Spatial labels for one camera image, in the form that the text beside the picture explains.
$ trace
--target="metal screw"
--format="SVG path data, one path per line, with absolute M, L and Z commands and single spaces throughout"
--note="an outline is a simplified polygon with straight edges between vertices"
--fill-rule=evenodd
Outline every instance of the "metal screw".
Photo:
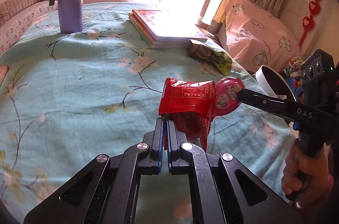
M 141 150 L 147 149 L 147 148 L 148 148 L 148 144 L 146 144 L 146 143 L 140 143 L 140 144 L 137 145 L 137 148 L 138 148 L 138 149 L 141 149 Z
M 190 149 L 193 148 L 193 145 L 189 142 L 183 143 L 181 146 L 182 146 L 183 149 L 185 149 L 187 151 L 189 151 Z
M 229 153 L 224 153 L 221 157 L 225 161 L 232 161 L 232 159 L 233 159 L 232 154 L 229 154 Z
M 97 161 L 99 162 L 99 163 L 103 163 L 103 162 L 106 162 L 107 161 L 107 156 L 105 155 L 105 154 L 101 154 L 101 155 L 99 155 L 98 157 L 97 157 Z

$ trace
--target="wall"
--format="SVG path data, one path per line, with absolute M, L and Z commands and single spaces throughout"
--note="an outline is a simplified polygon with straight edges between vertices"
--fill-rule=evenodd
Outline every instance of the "wall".
M 332 55 L 334 65 L 339 62 L 339 2 L 331 0 L 330 9 L 322 28 L 322 34 L 316 42 L 315 48 L 320 48 Z
M 308 0 L 285 0 L 279 19 L 291 30 L 297 39 L 303 33 L 302 16 Z

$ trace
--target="snack bag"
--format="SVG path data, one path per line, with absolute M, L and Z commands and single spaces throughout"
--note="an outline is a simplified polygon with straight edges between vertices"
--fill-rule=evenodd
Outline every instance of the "snack bag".
M 162 93 L 159 115 L 169 114 L 188 138 L 200 139 L 206 151 L 207 136 L 214 118 L 214 81 L 189 83 L 167 78 Z
M 188 139 L 200 139 L 206 151 L 207 136 L 215 116 L 223 116 L 238 106 L 238 92 L 244 88 L 240 79 L 224 78 L 214 81 L 189 83 L 167 78 L 162 93 L 159 115 L 169 114 L 177 130 Z
M 238 70 L 239 68 L 234 67 L 236 64 L 227 52 L 222 49 L 218 44 L 212 40 L 206 42 L 200 42 L 197 40 L 190 40 L 192 46 L 188 49 L 190 57 L 198 60 L 207 60 L 215 64 L 215 66 L 223 73 L 228 76 L 231 73 L 231 69 Z

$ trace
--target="pink pillow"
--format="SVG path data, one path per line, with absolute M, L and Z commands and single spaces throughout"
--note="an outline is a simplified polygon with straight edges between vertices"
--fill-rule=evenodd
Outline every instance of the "pink pillow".
M 0 4 L 0 27 L 22 10 L 38 2 L 40 0 L 7 0 Z

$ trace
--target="human hand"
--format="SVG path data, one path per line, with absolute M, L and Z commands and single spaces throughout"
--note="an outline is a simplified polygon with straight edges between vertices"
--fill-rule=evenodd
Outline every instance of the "human hand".
M 283 192 L 289 195 L 293 191 L 306 189 L 296 198 L 298 207 L 305 207 L 313 203 L 326 192 L 328 188 L 328 162 L 323 150 L 318 152 L 315 158 L 306 156 L 299 146 L 298 139 L 296 139 L 286 156 L 285 162 L 284 176 L 281 180 Z M 297 177 L 299 170 L 309 175 L 304 184 Z

